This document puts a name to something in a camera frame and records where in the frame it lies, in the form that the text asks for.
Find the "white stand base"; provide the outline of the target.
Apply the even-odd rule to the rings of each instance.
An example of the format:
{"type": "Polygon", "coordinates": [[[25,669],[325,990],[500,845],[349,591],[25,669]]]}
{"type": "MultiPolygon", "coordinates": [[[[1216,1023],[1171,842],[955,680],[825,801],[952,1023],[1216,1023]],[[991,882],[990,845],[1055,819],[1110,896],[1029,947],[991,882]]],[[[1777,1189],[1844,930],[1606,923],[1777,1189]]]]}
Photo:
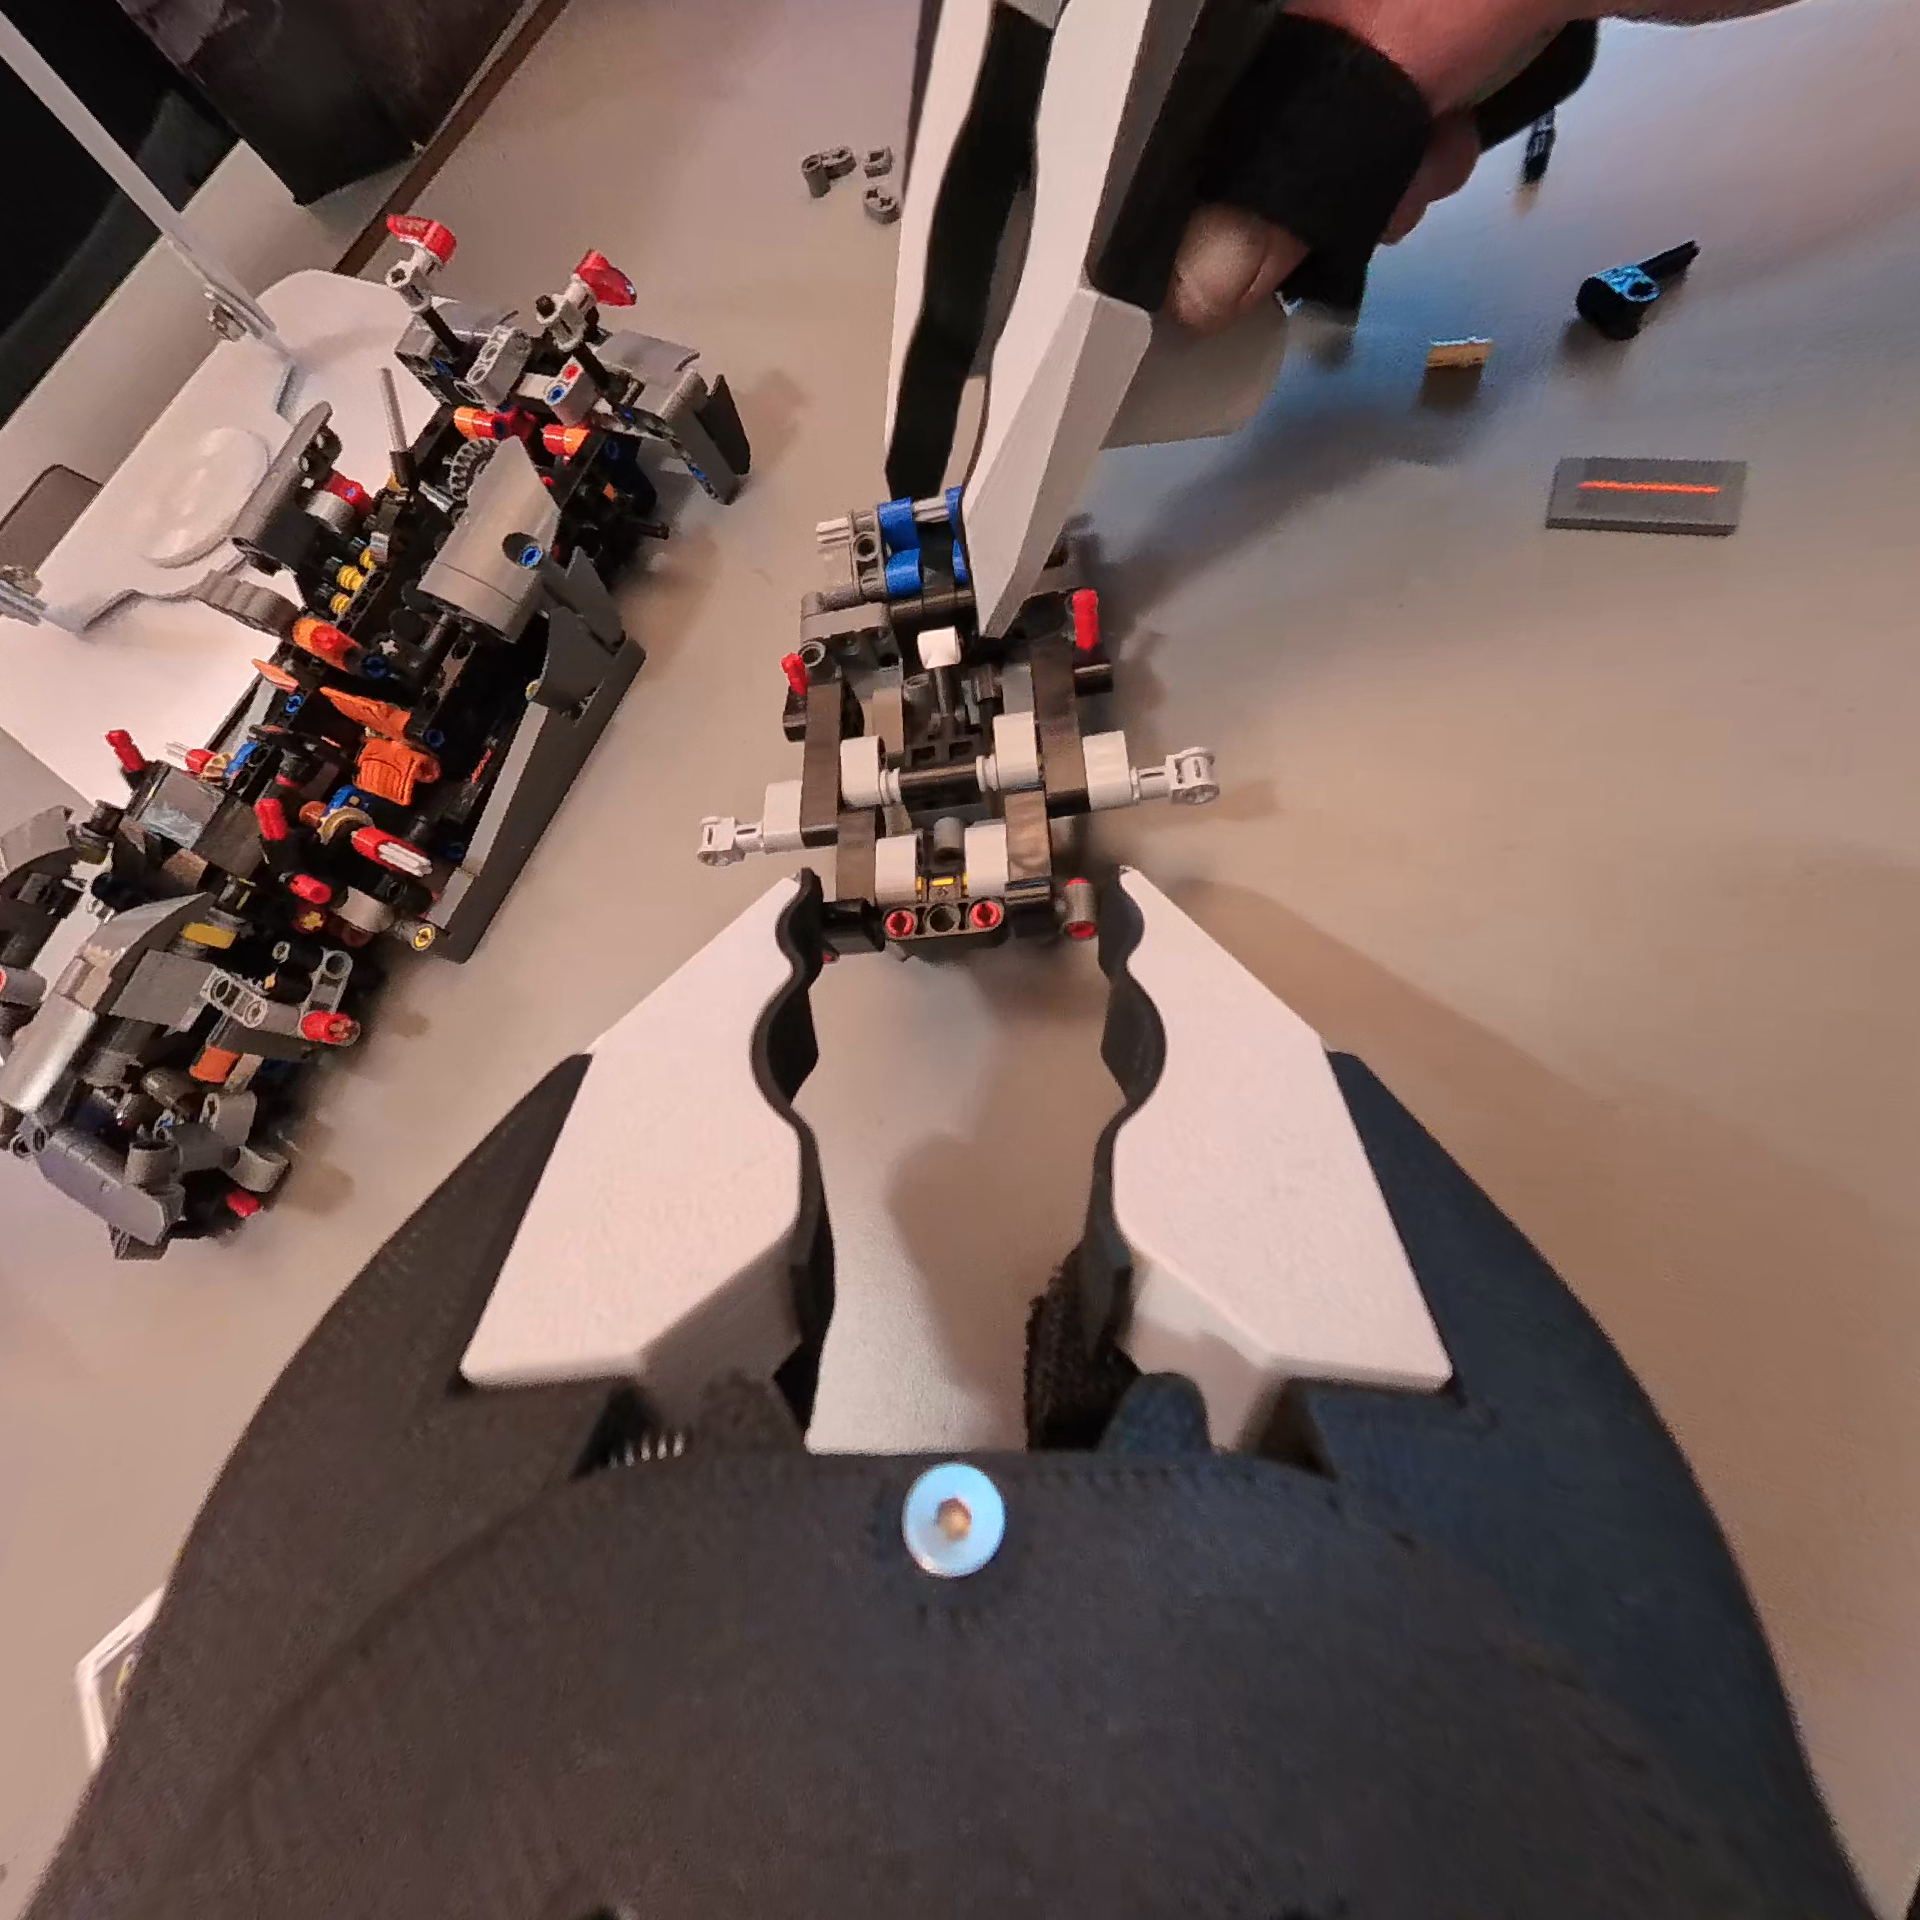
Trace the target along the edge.
{"type": "Polygon", "coordinates": [[[341,471],[366,490],[388,481],[377,369],[407,304],[327,273],[281,280],[261,304],[296,365],[251,338],[215,345],[38,565],[45,619],[5,619],[5,731],[88,799],[121,784],[110,729],[144,751],[198,743],[251,688],[264,641],[193,591],[243,568],[229,528],[302,416],[325,400],[341,471]]]}

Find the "person's right hand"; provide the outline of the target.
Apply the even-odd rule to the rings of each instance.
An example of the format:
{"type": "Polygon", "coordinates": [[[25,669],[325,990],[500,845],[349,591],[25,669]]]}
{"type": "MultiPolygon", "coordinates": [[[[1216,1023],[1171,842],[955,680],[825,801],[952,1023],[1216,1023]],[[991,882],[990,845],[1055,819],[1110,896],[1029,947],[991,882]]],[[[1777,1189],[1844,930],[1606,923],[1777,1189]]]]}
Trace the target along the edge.
{"type": "MultiPolygon", "coordinates": [[[[1548,37],[1575,22],[1625,18],[1694,27],[1777,9],[1776,2],[1300,2],[1393,63],[1435,115],[1430,146],[1381,248],[1393,248],[1428,206],[1459,193],[1479,160],[1464,109],[1510,78],[1548,37]]],[[[1193,333],[1229,330],[1280,291],[1305,245],[1254,213],[1199,206],[1187,223],[1163,309],[1193,333]]]]}

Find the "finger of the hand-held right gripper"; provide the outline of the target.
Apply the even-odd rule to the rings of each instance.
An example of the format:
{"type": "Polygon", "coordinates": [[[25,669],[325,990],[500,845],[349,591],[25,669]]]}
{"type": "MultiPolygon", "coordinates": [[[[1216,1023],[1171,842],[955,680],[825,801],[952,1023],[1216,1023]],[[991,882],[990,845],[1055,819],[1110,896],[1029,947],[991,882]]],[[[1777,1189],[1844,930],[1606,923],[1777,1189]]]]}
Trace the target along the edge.
{"type": "Polygon", "coordinates": [[[1033,593],[1151,342],[1214,110],[1199,2],[1069,2],[1049,41],[1024,255],[965,483],[976,626],[1033,593]]]}
{"type": "Polygon", "coordinates": [[[1017,213],[1036,173],[1054,6],[924,6],[915,63],[884,487],[941,487],[965,386],[1004,309],[1001,257],[1019,257],[1017,213]]]}

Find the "black lego connector with pin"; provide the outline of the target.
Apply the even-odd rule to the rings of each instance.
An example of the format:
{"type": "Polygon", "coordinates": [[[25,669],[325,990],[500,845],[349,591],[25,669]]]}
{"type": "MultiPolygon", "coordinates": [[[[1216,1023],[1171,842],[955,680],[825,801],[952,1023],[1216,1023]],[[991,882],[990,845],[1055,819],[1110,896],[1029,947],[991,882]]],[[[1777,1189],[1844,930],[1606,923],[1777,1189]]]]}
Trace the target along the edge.
{"type": "Polygon", "coordinates": [[[1687,240],[1587,277],[1575,291],[1575,317],[1608,343],[1635,342],[1669,283],[1680,281],[1697,255],[1697,240],[1687,240]]]}

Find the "large lego car chassis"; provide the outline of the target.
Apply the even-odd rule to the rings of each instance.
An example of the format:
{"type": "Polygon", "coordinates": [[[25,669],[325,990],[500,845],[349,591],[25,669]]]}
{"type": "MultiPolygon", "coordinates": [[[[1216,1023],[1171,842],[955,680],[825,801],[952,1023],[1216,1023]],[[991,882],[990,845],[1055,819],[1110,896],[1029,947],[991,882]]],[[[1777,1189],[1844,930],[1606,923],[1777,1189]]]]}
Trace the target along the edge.
{"type": "Polygon", "coordinates": [[[752,469],[699,353],[607,323],[603,253],[516,312],[437,296],[453,229],[388,234],[388,481],[304,415],[193,591],[264,641],[251,688],[198,743],[110,729],[118,789],[5,826],[5,1162],[118,1263],[270,1203],[392,954],[472,958],[644,662],[612,585],[664,538],[648,456],[719,503],[752,469]]]}

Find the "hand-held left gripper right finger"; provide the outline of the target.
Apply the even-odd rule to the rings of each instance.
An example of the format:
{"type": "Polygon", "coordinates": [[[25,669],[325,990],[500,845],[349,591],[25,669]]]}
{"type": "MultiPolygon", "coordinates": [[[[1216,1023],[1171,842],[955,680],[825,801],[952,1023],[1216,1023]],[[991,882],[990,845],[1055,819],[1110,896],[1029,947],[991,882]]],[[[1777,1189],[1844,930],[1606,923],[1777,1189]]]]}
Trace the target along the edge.
{"type": "Polygon", "coordinates": [[[1151,881],[1101,910],[1086,1229],[1025,1330],[1025,1443],[1089,1450],[1139,1376],[1181,1376],[1217,1450],[1296,1386],[1448,1387],[1452,1358],[1313,1029],[1151,881]]]}

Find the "dark grey red-striped lego tile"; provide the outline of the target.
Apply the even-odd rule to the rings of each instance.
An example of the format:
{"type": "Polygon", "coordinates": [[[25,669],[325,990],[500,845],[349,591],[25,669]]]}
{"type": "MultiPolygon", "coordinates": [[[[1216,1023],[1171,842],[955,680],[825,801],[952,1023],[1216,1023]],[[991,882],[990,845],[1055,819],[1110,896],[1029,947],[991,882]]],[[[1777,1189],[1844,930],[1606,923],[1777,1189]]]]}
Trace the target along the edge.
{"type": "Polygon", "coordinates": [[[1727,538],[1741,520],[1743,481],[1743,463],[1575,456],[1551,474],[1542,526],[1727,538]]]}

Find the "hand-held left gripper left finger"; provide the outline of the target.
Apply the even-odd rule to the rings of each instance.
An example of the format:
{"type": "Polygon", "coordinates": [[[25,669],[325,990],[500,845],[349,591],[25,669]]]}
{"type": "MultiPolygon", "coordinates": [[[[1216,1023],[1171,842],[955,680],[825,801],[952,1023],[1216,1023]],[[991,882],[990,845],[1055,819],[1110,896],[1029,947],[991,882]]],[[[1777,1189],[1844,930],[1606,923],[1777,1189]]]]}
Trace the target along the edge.
{"type": "Polygon", "coordinates": [[[669,1424],[709,1382],[773,1378],[809,1422],[832,1319],[819,1149],[823,885],[777,881],[617,1021],[471,1333],[471,1386],[631,1378],[669,1424]]]}

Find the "small lego car subassembly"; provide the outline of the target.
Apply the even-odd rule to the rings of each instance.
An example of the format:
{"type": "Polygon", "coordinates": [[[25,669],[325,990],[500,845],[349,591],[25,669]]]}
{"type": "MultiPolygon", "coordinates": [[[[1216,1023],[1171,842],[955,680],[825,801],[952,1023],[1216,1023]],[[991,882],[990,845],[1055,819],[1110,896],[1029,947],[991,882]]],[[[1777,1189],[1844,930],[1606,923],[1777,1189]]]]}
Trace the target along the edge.
{"type": "Polygon", "coordinates": [[[1080,551],[1059,543],[995,639],[976,619],[959,487],[825,520],[815,538],[828,589],[781,658],[800,775],[768,784],[753,821],[703,819],[699,863],[804,857],[840,954],[1095,938],[1076,824],[1208,805],[1217,779],[1211,751],[1139,761],[1127,734],[1092,729],[1112,662],[1080,551]]]}

